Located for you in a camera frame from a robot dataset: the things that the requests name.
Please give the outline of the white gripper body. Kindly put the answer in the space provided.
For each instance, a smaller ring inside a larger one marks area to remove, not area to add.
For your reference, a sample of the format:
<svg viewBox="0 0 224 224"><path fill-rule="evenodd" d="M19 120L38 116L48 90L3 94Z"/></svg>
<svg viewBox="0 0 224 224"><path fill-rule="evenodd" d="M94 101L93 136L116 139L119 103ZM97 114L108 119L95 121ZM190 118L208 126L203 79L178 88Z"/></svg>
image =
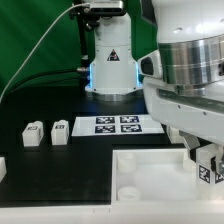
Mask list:
<svg viewBox="0 0 224 224"><path fill-rule="evenodd" d="M158 50L140 58L138 67L144 76L145 105L153 120L224 146L224 79L181 96L162 80Z"/></svg>

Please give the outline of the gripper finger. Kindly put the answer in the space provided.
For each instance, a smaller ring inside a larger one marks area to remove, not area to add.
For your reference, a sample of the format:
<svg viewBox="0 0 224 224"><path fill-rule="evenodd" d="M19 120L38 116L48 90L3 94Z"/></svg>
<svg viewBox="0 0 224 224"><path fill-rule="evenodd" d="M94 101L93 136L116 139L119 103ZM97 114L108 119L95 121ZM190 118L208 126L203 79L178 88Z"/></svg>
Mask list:
<svg viewBox="0 0 224 224"><path fill-rule="evenodd" d="M183 144L187 149L188 157L192 160L196 160L196 149L200 147L199 139L186 132L182 132Z"/></svg>
<svg viewBox="0 0 224 224"><path fill-rule="evenodd" d="M212 170L224 176L224 146L215 147L215 155L212 158Z"/></svg>

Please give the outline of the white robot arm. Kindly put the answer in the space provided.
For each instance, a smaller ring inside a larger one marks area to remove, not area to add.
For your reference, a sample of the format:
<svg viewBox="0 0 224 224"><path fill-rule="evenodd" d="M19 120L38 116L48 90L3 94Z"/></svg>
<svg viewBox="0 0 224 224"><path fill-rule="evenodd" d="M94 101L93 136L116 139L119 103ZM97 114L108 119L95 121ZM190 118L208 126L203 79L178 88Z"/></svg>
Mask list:
<svg viewBox="0 0 224 224"><path fill-rule="evenodd" d="M143 90L152 118L183 133L189 150L205 139L205 161L224 174L224 0L140 0L157 27Z"/></svg>

